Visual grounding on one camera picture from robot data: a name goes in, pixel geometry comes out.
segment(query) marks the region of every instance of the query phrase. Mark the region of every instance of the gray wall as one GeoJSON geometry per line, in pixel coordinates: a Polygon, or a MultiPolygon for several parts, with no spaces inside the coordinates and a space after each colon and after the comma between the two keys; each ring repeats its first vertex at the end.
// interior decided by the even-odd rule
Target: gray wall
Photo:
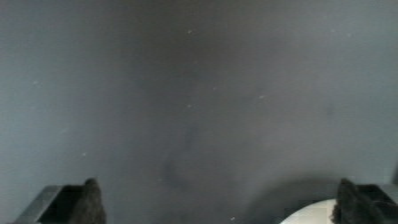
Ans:
{"type": "Polygon", "coordinates": [[[0,222],[87,177],[110,224],[239,222],[301,178],[387,183],[396,24],[392,0],[0,1],[0,222]]]}

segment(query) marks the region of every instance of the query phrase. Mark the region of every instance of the blurry background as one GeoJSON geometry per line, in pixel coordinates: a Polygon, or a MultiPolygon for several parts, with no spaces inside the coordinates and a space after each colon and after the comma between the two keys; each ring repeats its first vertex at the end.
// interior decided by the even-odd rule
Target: blurry background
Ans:
{"type": "Polygon", "coordinates": [[[390,182],[396,24],[392,0],[1,0],[0,222],[88,177],[110,224],[390,182]]]}

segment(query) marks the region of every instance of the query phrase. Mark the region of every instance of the gray surface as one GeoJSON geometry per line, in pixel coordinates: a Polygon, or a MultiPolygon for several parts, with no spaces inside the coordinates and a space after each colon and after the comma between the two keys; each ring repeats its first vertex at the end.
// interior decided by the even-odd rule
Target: gray surface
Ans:
{"type": "Polygon", "coordinates": [[[46,186],[28,207],[23,210],[23,213],[15,219],[15,224],[35,224],[39,223],[39,218],[47,210],[53,199],[62,190],[62,186],[46,186]]]}
{"type": "Polygon", "coordinates": [[[301,179],[390,181],[392,0],[12,0],[0,10],[1,223],[42,186],[90,176],[110,224],[239,222],[301,179]]]}

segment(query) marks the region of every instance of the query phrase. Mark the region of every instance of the white object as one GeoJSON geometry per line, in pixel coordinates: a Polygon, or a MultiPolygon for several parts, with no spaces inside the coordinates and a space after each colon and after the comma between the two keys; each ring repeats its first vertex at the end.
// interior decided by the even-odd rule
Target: white object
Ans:
{"type": "Polygon", "coordinates": [[[280,224],[332,224],[333,205],[335,199],[316,202],[289,215],[280,224]]]}

